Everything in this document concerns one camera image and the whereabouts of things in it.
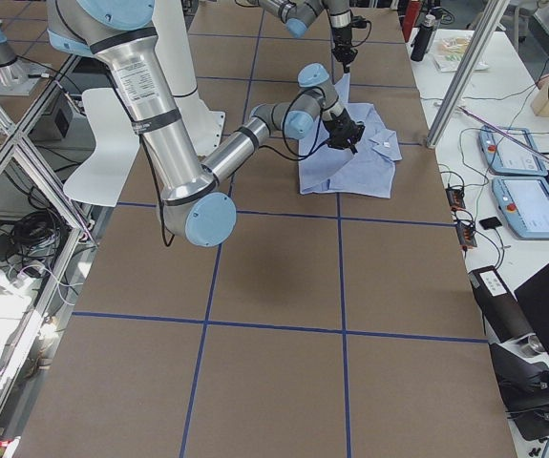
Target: grid line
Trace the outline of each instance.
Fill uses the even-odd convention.
[[[260,22],[260,25],[259,25],[259,34],[261,34],[262,26],[264,25],[264,14],[265,14],[265,11],[262,11],[262,19],[261,19],[261,22]],[[252,63],[251,75],[250,75],[251,78],[253,77],[253,73],[255,72],[255,62],[257,60],[257,52],[258,52],[258,49],[259,49],[259,40],[260,39],[259,39],[259,35],[258,35],[257,42],[255,44],[255,53],[253,54],[253,63]],[[250,91],[251,91],[251,83],[249,82],[248,88],[246,90],[246,100],[244,101],[243,115],[246,113],[246,108],[247,108],[247,105],[248,105],[248,98],[250,96]],[[234,184],[234,178],[232,177],[232,181],[231,181],[229,192],[228,192],[228,195],[230,197],[231,197],[232,192],[233,192],[233,184]],[[186,448],[187,448],[187,440],[188,440],[188,437],[189,437],[189,427],[191,426],[191,415],[193,413],[193,406],[194,406],[194,403],[195,403],[195,400],[196,400],[196,394],[197,394],[197,391],[198,391],[198,379],[200,377],[201,360],[202,360],[202,356],[203,356],[204,347],[205,347],[205,344],[206,344],[206,334],[207,334],[207,331],[208,331],[208,324],[209,324],[209,319],[210,319],[210,311],[212,309],[212,304],[213,304],[213,298],[214,298],[214,295],[215,295],[215,286],[217,284],[217,276],[218,276],[218,273],[219,273],[219,265],[220,265],[220,261],[221,261],[222,248],[223,248],[223,244],[220,244],[217,247],[217,257],[215,258],[215,267],[213,269],[213,278],[212,278],[212,281],[210,283],[210,291],[208,293],[208,304],[206,306],[206,313],[204,315],[204,324],[202,326],[200,348],[198,350],[198,357],[197,357],[197,360],[196,360],[196,368],[194,370],[194,379],[193,379],[193,383],[191,385],[191,393],[190,393],[190,396],[189,396],[189,404],[187,406],[187,414],[185,416],[185,426],[184,426],[183,433],[182,433],[182,441],[181,441],[181,444],[180,444],[179,458],[184,458],[185,451],[186,451]]]
[[[347,434],[347,458],[352,458],[352,434],[350,428],[350,394],[348,386],[348,340],[347,309],[344,280],[344,246],[342,243],[342,218],[340,213],[340,193],[336,193],[336,212],[338,220],[338,267],[340,271],[340,312],[342,315],[342,366],[344,377],[344,411]]]
[[[155,203],[118,202],[117,205],[120,207],[156,208]],[[255,210],[237,210],[237,213],[239,215],[263,216],[263,217],[331,219],[331,220],[338,219],[337,216],[328,216],[328,215],[304,215],[299,213],[273,213],[273,212],[260,212]],[[383,224],[408,224],[408,225],[417,225],[417,226],[433,226],[433,227],[449,227],[449,228],[454,227],[454,224],[451,222],[414,221],[414,220],[402,220],[402,219],[376,219],[376,218],[359,218],[359,217],[343,217],[343,216],[340,216],[339,218],[341,221],[378,222]]]
[[[267,323],[241,323],[228,322],[222,320],[198,320],[191,318],[177,317],[162,317],[160,315],[131,315],[125,313],[110,313],[110,312],[90,312],[90,311],[75,311],[75,317],[84,318],[100,318],[108,320],[130,320],[143,322],[163,322],[163,323],[179,323],[179,324],[198,324],[220,327],[239,327],[249,329],[264,329],[273,331],[291,331],[304,332],[308,334],[330,334],[342,335],[342,329],[330,329],[325,327],[310,327],[310,326],[291,326],[285,324],[267,324]],[[487,344],[486,339],[478,339],[473,337],[455,337],[455,336],[433,336],[428,334],[404,334],[400,332],[382,332],[382,331],[365,331],[357,329],[347,329],[347,336],[359,336],[381,339],[402,339],[411,341],[431,341],[431,342],[447,342],[452,344]]]

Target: blue tape line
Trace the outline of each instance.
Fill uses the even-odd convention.
[[[264,24],[264,14],[265,11],[262,11],[262,20],[259,25],[259,31],[261,33],[262,26]],[[257,43],[255,44],[255,53],[253,55],[253,63],[251,66],[251,78],[253,77],[253,72],[255,71],[255,61],[257,60],[257,49],[259,48],[259,36],[257,37]],[[244,102],[244,113],[246,113],[246,105],[248,104],[248,97],[250,95],[250,83],[248,84],[248,89],[246,92],[246,100]],[[185,450],[187,448],[187,437],[189,435],[189,427],[191,425],[191,415],[193,413],[194,408],[194,402],[196,400],[196,391],[198,389],[198,378],[200,376],[200,368],[201,368],[201,359],[203,355],[204,345],[206,342],[206,331],[208,330],[208,320],[210,319],[210,310],[212,308],[213,304],[213,297],[215,295],[215,285],[217,283],[217,275],[219,273],[219,262],[221,260],[221,252],[222,252],[223,245],[219,245],[217,248],[217,257],[215,258],[215,267],[213,269],[213,278],[210,283],[210,291],[208,293],[208,305],[206,306],[206,314],[204,317],[204,325],[202,328],[201,333],[201,340],[200,340],[200,349],[198,350],[198,359],[196,360],[196,369],[194,372],[194,380],[191,385],[191,395],[189,397],[189,406],[187,407],[187,415],[185,417],[185,428],[182,433],[182,442],[180,444],[180,452],[179,452],[179,458],[183,458],[185,455]]]
[[[395,85],[395,84],[351,83],[350,86],[355,88],[416,89],[416,86]]]
[[[287,41],[320,41],[329,42],[325,38],[293,38],[292,36],[268,36],[261,35],[261,30],[257,35],[233,35],[227,33],[206,33],[206,32],[189,32],[189,36],[212,36],[214,38],[264,38],[267,40],[287,40]]]
[[[335,197],[338,219],[338,266],[340,271],[340,312],[342,314],[342,362],[344,371],[344,410],[347,433],[347,458],[352,458],[352,436],[350,430],[350,394],[348,385],[347,306],[344,281],[344,247],[342,243],[342,214],[340,212],[340,193],[336,193]]]
[[[347,331],[351,336],[382,337],[387,339],[407,339],[414,341],[436,341],[436,342],[456,342],[460,344],[487,344],[486,339],[475,339],[471,337],[446,337],[446,336],[427,336],[420,334],[397,334],[390,332],[371,332],[371,331]]]
[[[312,332],[317,334],[342,334],[342,330],[340,329],[326,329],[324,327],[303,327],[303,326],[289,326],[289,325],[283,325],[283,324],[236,323],[236,322],[222,322],[222,321],[209,321],[208,323],[215,326],[246,327],[251,329],[269,329],[273,331]]]
[[[207,323],[213,326],[227,326],[227,327],[247,327],[253,329],[271,329],[280,331],[294,331],[294,332],[308,332],[318,334],[342,334],[342,329],[327,329],[324,327],[304,327],[304,326],[291,326],[284,324],[264,324],[264,323],[239,323],[239,322],[226,322],[226,321],[208,321],[191,319],[191,318],[177,318],[177,317],[161,317],[155,315],[132,315],[124,313],[104,313],[104,312],[90,312],[90,311],[75,311],[73,316],[86,317],[86,318],[105,318],[112,320],[136,320],[144,322],[167,322],[167,323],[181,323],[181,324],[202,324]],[[438,341],[438,342],[452,342],[461,344],[487,344],[486,339],[476,339],[470,337],[452,337],[452,336],[429,336],[423,334],[402,334],[391,332],[379,332],[379,331],[361,331],[361,330],[346,330],[347,335],[362,336],[362,337],[376,337],[383,339],[407,339],[414,341]]]
[[[257,33],[257,42],[255,43],[255,52],[253,53],[253,62],[251,64],[251,74],[248,78],[248,87],[246,88],[246,99],[244,100],[243,117],[246,119],[246,111],[248,110],[248,100],[251,96],[251,89],[253,87],[253,75],[255,74],[255,66],[257,65],[257,52],[259,51],[260,36],[262,34],[262,27],[264,26],[265,10],[262,11],[262,19],[259,24],[259,31]]]
[[[219,261],[221,259],[222,245],[217,248],[217,257],[215,258],[215,267],[213,269],[213,278],[210,282],[210,291],[208,293],[208,304],[206,305],[206,313],[204,315],[204,321],[201,329],[200,347],[198,349],[198,358],[196,359],[196,368],[194,369],[194,379],[191,384],[191,394],[189,396],[189,405],[187,406],[187,414],[185,416],[185,426],[182,432],[182,442],[180,444],[179,458],[183,458],[185,450],[187,448],[187,437],[189,435],[189,427],[191,425],[191,415],[194,409],[194,402],[196,401],[196,392],[198,390],[198,378],[200,377],[201,359],[204,353],[204,346],[206,344],[206,331],[208,330],[208,319],[210,318],[210,310],[213,304],[213,297],[215,295],[215,284],[217,283],[217,275],[219,274]]]
[[[118,202],[119,207],[144,207],[144,208],[157,208],[155,203],[140,203],[140,202]]]
[[[328,217],[325,215],[299,215],[294,213],[270,213],[270,212],[257,212],[253,210],[238,210],[240,215],[263,215],[265,217],[287,217],[287,218],[308,218],[308,219],[334,219],[337,217]]]
[[[384,222],[386,224],[410,224],[418,226],[435,226],[435,227],[454,227],[451,222],[429,222],[429,221],[404,221],[402,219],[372,219],[372,218],[356,218],[342,217],[344,221],[363,221],[363,222]]]
[[[184,324],[203,324],[203,320],[192,320],[189,318],[174,318],[174,317],[160,317],[149,315],[129,315],[123,313],[102,313],[102,312],[81,312],[75,311],[73,315],[76,317],[90,317],[90,318],[113,318],[116,320],[136,320],[143,322],[167,322],[167,323],[184,323]]]
[[[139,202],[118,202],[117,206],[120,207],[142,207],[142,208],[156,208],[154,203],[139,203]],[[283,217],[283,218],[304,218],[304,219],[330,219],[337,220],[338,217],[327,215],[303,215],[296,213],[273,213],[273,212],[259,212],[254,210],[238,210],[239,215],[249,216],[264,216],[264,217]],[[408,224],[414,226],[433,226],[433,227],[454,227],[451,222],[430,222],[430,221],[412,221],[402,219],[373,219],[373,218],[358,218],[358,217],[342,217],[341,221],[359,221],[359,222],[378,222],[384,224]]]

